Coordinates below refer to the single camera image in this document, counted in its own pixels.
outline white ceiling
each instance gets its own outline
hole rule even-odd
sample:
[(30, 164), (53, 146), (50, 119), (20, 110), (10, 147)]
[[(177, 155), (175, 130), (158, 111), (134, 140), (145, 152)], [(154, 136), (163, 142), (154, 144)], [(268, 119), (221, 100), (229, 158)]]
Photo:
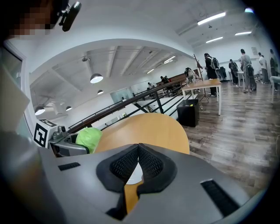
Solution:
[[(153, 17), (171, 27), (193, 48), (217, 37), (223, 36), (226, 39), (234, 36), (236, 32), (254, 31), (257, 24), (253, 14), (244, 13), (245, 7), (238, 0), (80, 0), (80, 2), (82, 3), (80, 13), (96, 6), (118, 6)], [(225, 17), (201, 26), (197, 25), (198, 21), (224, 11), (227, 12)], [(173, 52), (144, 46), (110, 46), (76, 55), (71, 60), (50, 68), (31, 84), (33, 105), (46, 106), (51, 102), (71, 102), (74, 96), (90, 87), (89, 79), (94, 73), (100, 73), (104, 78), (110, 79), (143, 75), (172, 55)], [(84, 56), (89, 59), (87, 62), (82, 62)]]

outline black trash bin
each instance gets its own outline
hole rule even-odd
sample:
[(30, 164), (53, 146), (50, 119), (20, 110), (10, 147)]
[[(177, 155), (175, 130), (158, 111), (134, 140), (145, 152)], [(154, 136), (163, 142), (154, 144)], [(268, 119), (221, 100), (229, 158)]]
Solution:
[(177, 105), (177, 113), (181, 125), (195, 127), (200, 118), (198, 99), (183, 100)]

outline wooden floor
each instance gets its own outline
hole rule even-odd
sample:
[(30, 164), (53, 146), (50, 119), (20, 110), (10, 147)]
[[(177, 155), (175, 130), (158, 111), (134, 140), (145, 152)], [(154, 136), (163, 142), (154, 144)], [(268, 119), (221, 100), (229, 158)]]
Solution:
[(210, 98), (209, 103), (203, 99), (199, 124), (195, 128), (184, 126), (190, 154), (231, 176), (250, 196), (267, 187), (278, 166), (280, 93), (275, 96), (272, 105), (268, 84), (258, 82), (256, 92), (244, 94), (241, 88), (226, 82), (222, 84), (221, 116), (216, 98)]

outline bright green object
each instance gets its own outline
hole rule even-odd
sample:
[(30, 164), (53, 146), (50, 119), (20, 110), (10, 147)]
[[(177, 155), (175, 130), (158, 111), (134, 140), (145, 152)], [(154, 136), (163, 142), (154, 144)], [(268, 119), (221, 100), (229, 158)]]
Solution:
[(76, 139), (76, 144), (88, 147), (89, 153), (94, 153), (101, 136), (101, 130), (98, 130), (97, 128), (86, 128), (79, 132)]

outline black slot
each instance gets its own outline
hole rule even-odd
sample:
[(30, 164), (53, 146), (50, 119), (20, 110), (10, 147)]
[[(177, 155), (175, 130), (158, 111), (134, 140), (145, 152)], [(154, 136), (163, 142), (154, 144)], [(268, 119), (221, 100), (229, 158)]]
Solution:
[(224, 217), (239, 208), (236, 202), (233, 201), (214, 180), (205, 181), (200, 184)]
[(60, 165), (60, 166), (58, 166), (58, 168), (60, 169), (60, 171), (63, 171), (63, 170), (68, 170), (68, 169), (75, 168), (77, 166), (80, 166), (80, 164), (77, 163), (77, 162), (74, 162), (74, 163), (68, 163), (68, 164)]

